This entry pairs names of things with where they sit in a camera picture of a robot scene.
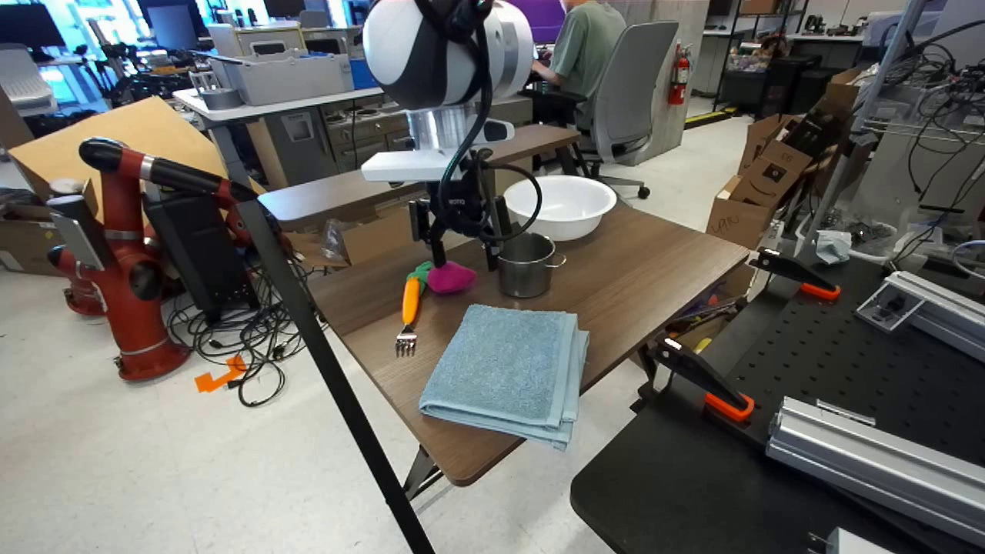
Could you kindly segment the red robot arm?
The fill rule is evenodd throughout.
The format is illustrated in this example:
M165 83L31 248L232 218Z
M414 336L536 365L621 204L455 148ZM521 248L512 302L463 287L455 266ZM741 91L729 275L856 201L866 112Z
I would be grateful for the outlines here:
M84 197L53 197L57 227L64 241L49 261L69 278L89 284L105 307L116 343L123 381L150 381L188 359L188 347L165 323L165 261L145 244L142 186L213 197L232 235L247 244L238 204L256 191L179 161L150 158L123 142L92 136L76 148L80 161L101 176L101 218Z

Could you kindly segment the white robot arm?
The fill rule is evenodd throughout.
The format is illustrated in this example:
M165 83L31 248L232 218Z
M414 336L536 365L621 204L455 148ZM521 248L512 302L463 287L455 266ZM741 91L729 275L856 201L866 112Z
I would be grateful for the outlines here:
M484 173L516 125L492 119L490 109L526 85L526 16L509 0L379 0L363 25L363 57L410 129L410 148L374 153L363 179L424 187L414 204L414 235L435 266L447 261L447 230L496 248L506 230Z

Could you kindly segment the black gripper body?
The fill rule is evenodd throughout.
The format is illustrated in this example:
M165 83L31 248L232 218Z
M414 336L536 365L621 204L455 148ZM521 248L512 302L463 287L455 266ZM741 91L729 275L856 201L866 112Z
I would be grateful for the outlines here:
M430 241L444 230L499 241L501 224L487 181L487 167L470 167L453 181L428 181L424 195L410 201L410 230L415 241Z

